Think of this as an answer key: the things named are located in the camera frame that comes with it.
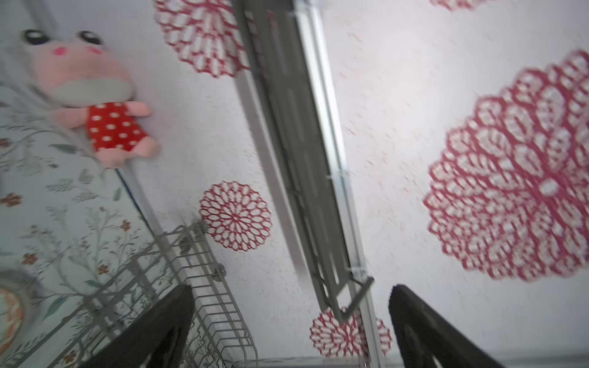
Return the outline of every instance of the aluminum rod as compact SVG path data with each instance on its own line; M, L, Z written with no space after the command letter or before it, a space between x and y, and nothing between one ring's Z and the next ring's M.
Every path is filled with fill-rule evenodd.
M366 260L360 240L358 219L353 203L352 188L348 176L348 161L343 145L342 129L337 111L335 89L327 55L325 35L320 9L314 1L293 0L299 33L305 51L313 97L323 135L325 151L332 175L333 189L346 240L348 257L353 275L358 280L366 279ZM357 285L350 285L355 295ZM360 302L368 353L372 367L385 368L380 347L380 337L370 292Z

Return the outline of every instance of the stuffed animal eye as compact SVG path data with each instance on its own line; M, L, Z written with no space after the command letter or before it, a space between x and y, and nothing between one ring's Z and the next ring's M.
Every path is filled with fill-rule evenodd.
M85 42L88 42L90 44L102 45L102 40L94 32L81 31L81 32L78 32L78 37L80 37L82 40L84 40Z
M40 29L27 29L22 32L22 38L30 45L42 45L51 41L48 35L46 35Z

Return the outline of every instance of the metal wire rack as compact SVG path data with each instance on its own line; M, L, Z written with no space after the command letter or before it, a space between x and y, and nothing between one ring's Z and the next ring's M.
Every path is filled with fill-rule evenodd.
M204 224L194 223L157 236L13 366L39 366L39 355L48 349L62 350L47 368L78 366L179 284L192 286L195 303L181 367L247 368L248 360L258 366L256 346L205 232ZM62 334L72 328L77 332L66 348L51 346L67 340Z

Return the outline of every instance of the red polka dot outfit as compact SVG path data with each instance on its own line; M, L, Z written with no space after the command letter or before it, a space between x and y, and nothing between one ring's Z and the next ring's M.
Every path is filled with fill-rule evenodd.
M124 102L109 102L90 106L86 129L95 151L120 148L131 151L147 134L128 115Z

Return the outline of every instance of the pink stuffed animal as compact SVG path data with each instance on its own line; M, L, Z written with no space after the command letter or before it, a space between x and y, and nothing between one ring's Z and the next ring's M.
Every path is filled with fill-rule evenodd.
M121 167L124 160L153 157L160 146L133 117L151 114L134 94L127 69L102 47L95 33L81 31L74 42L53 41L38 29L22 33L32 45L32 68L39 87L68 108L51 112L68 128L86 125L96 157L104 167Z

